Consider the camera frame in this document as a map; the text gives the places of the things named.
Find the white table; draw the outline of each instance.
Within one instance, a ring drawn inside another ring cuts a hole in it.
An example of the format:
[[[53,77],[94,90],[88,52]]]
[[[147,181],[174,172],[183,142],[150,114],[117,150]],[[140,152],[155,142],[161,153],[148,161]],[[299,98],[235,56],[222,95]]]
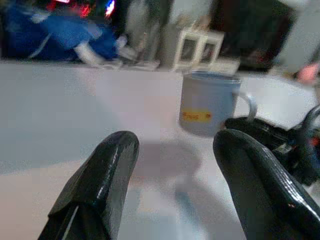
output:
[[[36,239],[69,177],[119,130],[140,140],[119,240],[245,239],[213,139],[177,124],[180,74],[10,62],[0,72],[0,239]],[[317,102],[312,88],[262,75],[241,88],[286,128]],[[239,100],[235,115],[247,108]]]

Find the gray mug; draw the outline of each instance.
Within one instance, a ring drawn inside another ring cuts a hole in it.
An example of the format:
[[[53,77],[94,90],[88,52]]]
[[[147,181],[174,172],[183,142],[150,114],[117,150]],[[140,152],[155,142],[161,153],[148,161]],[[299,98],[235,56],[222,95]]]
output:
[[[241,80],[207,71],[193,71],[183,76],[179,123],[188,132],[214,137],[234,114],[237,97],[249,104],[248,121],[257,114],[255,99],[240,92]]]

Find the white wall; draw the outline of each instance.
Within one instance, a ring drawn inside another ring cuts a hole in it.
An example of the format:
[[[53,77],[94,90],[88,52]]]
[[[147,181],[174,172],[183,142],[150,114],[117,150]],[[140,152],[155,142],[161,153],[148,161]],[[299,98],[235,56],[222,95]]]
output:
[[[210,12],[213,0],[174,0],[171,7],[170,23],[174,23],[180,14],[188,14],[197,20]]]
[[[297,72],[309,63],[320,44],[320,0],[309,0],[292,27],[282,51],[280,61],[290,72]]]

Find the black object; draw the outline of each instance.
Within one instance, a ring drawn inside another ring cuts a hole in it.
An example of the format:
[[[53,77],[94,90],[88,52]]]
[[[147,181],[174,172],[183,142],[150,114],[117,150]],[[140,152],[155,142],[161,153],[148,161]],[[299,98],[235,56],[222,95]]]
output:
[[[313,182],[314,179],[320,178],[320,161],[315,146],[310,142],[314,135],[314,123],[320,115],[320,105],[314,107],[306,115],[302,126],[297,134],[298,153],[302,162],[300,172],[305,172],[309,176],[306,180]]]
[[[311,141],[316,134],[314,121],[319,115],[320,105],[314,107],[301,124],[289,131],[257,118],[248,122],[246,117],[229,118],[225,126],[255,138],[269,148],[300,183],[310,186],[320,178],[320,145],[313,145]]]
[[[320,208],[272,152],[234,129],[213,151],[248,240],[319,240]]]
[[[38,240],[116,240],[138,154],[132,132],[105,138],[64,186]]]

